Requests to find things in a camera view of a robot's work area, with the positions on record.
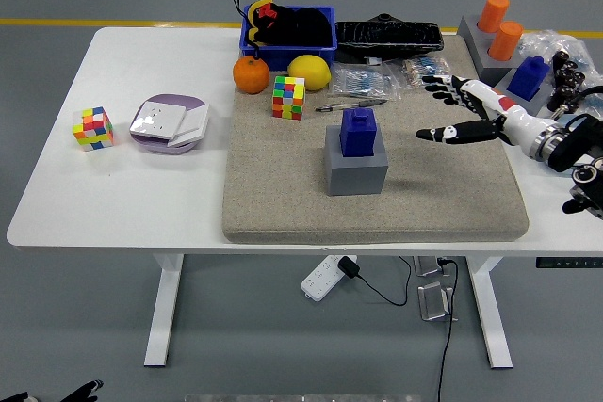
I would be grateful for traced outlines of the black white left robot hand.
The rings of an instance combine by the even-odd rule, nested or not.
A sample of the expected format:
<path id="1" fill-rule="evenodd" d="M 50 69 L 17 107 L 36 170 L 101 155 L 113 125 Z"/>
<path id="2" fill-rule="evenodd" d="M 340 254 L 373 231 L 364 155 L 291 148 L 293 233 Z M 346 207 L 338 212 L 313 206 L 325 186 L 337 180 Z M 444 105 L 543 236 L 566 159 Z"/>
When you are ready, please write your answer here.
<path id="1" fill-rule="evenodd" d="M 61 402 L 92 402 L 97 401 L 98 396 L 94 393 L 104 386 L 104 382 L 95 379 L 87 382 L 77 388 L 72 393 L 61 399 Z M 39 399 L 30 395 L 28 392 L 21 392 L 10 397 L 4 398 L 1 402 L 39 402 Z"/>

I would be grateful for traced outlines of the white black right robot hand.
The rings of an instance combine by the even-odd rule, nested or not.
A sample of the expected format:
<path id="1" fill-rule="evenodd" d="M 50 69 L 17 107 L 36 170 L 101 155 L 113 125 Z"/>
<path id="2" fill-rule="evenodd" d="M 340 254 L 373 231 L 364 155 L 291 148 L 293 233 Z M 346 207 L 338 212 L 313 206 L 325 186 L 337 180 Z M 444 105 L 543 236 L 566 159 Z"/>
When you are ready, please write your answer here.
<path id="1" fill-rule="evenodd" d="M 461 145 L 502 139 L 521 148 L 534 159 L 538 139 L 554 124 L 530 115 L 512 98 L 496 92 L 477 79 L 455 75 L 428 75 L 422 78 L 424 89 L 436 100 L 447 105 L 459 105 L 477 114 L 475 121 L 457 123 L 440 128 L 421 129 L 416 137 L 450 145 Z"/>

